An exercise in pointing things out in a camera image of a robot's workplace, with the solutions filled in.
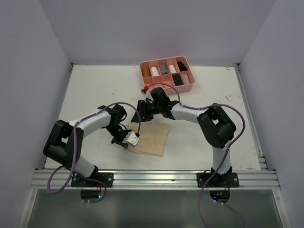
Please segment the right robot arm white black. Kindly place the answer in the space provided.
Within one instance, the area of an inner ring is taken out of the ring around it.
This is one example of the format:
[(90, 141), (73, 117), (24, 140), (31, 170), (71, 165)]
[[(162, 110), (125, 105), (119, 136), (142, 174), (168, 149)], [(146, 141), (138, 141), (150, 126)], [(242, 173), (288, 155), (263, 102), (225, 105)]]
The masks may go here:
[(234, 138), (236, 126), (220, 104), (214, 103), (205, 108), (182, 105), (178, 100), (170, 100), (165, 91), (157, 87), (151, 91), (151, 99), (139, 100), (132, 123), (151, 121), (155, 115), (164, 118), (184, 120), (198, 124), (207, 142), (212, 146), (214, 171), (211, 180), (216, 186), (228, 182), (228, 174), (232, 172), (228, 144)]

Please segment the beige underwear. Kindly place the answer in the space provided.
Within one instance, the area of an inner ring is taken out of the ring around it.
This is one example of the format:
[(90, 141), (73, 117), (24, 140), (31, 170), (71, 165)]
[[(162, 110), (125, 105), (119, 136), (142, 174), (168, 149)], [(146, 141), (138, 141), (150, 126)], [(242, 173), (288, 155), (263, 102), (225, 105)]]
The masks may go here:
[(162, 157), (167, 136), (171, 129), (168, 123), (142, 123), (140, 127), (139, 142), (128, 150), (145, 155)]

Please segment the black underwear orange trim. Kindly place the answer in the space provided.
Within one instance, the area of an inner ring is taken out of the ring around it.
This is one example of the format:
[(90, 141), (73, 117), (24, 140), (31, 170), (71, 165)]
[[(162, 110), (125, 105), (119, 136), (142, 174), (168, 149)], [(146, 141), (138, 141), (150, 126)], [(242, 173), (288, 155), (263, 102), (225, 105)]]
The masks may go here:
[(172, 74), (172, 78), (173, 78), (175, 86), (183, 85), (183, 81), (182, 81), (181, 76), (179, 74)]

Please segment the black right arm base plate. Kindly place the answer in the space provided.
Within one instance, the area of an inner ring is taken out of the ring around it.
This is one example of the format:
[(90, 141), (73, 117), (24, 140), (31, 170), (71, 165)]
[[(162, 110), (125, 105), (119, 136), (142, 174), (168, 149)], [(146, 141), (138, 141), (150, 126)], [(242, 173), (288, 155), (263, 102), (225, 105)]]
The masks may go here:
[[(196, 173), (197, 184), (199, 188), (202, 188), (205, 182), (214, 173), (213, 170)], [(207, 188), (238, 188), (240, 187), (238, 175), (230, 168), (225, 174), (216, 173), (215, 176), (208, 181)]]

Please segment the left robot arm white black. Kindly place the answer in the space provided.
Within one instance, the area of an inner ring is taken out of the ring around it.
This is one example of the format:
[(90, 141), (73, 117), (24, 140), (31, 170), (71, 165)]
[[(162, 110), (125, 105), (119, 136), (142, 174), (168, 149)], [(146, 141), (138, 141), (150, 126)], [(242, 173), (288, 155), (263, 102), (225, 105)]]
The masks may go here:
[(99, 129), (106, 129), (113, 137), (111, 143), (124, 148), (136, 146), (139, 133), (125, 129), (120, 122), (126, 115), (122, 103), (100, 106), (85, 117), (74, 121), (58, 120), (43, 149), (43, 154), (61, 164), (64, 168), (82, 175), (82, 181), (87, 186), (98, 183), (98, 168), (81, 155), (85, 137)]

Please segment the pink underwear cream waistband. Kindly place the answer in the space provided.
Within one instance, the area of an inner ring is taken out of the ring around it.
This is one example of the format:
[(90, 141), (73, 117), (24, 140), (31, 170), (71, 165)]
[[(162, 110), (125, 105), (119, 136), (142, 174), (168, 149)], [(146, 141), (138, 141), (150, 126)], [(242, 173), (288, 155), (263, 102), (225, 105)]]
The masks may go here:
[(181, 78), (184, 85), (190, 84), (190, 79), (188, 74), (181, 74)]

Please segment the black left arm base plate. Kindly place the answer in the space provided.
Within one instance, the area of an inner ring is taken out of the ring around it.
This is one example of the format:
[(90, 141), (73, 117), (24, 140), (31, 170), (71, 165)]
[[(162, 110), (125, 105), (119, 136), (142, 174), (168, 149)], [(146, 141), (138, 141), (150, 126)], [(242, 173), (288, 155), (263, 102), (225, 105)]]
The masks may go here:
[(114, 174), (112, 172), (94, 172), (90, 177), (76, 174), (72, 177), (71, 186), (80, 188), (109, 187), (113, 186)]

